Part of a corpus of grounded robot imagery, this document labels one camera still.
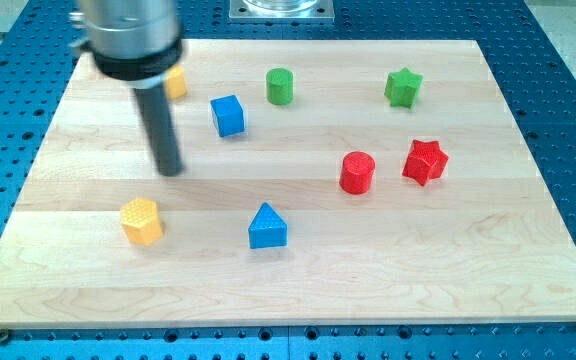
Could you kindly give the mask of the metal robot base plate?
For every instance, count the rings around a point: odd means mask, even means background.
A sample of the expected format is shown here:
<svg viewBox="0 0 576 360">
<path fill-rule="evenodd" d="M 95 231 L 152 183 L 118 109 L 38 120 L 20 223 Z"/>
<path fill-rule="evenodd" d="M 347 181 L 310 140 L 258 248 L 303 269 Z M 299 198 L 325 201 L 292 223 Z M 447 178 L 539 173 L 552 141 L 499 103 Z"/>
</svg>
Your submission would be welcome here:
<svg viewBox="0 0 576 360">
<path fill-rule="evenodd" d="M 227 0 L 233 23 L 319 23 L 335 19 L 333 0 Z"/>
</svg>

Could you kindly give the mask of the yellow block behind arm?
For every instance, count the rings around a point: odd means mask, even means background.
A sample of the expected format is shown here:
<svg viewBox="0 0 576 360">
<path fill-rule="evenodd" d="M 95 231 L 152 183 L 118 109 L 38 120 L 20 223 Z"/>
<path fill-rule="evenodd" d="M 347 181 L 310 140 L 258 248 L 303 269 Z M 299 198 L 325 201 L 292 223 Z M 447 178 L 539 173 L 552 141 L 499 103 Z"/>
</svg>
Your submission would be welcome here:
<svg viewBox="0 0 576 360">
<path fill-rule="evenodd" d="M 175 65 L 166 72 L 164 87 L 169 100 L 179 99 L 186 95 L 185 74 L 180 65 Z"/>
</svg>

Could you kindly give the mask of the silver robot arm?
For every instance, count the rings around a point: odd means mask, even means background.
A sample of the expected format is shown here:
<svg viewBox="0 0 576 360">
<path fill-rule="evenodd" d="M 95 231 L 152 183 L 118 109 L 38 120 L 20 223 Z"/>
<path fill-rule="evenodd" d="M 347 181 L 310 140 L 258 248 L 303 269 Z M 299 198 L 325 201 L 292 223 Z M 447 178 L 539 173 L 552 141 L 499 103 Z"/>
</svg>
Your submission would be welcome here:
<svg viewBox="0 0 576 360">
<path fill-rule="evenodd" d="M 71 44 L 97 69 L 134 94 L 159 174 L 183 170 L 164 82 L 183 53 L 181 21 L 172 0 L 77 0 L 69 14 L 84 36 Z"/>
</svg>

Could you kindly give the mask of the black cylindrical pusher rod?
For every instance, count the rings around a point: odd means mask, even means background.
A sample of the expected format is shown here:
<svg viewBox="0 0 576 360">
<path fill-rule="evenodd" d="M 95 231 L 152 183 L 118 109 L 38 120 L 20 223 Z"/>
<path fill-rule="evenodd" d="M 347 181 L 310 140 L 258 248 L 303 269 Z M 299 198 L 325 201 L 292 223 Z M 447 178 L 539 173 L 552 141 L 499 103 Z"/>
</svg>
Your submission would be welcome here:
<svg viewBox="0 0 576 360">
<path fill-rule="evenodd" d="M 158 173 L 178 175 L 183 165 L 164 86 L 135 88 L 133 93 Z"/>
</svg>

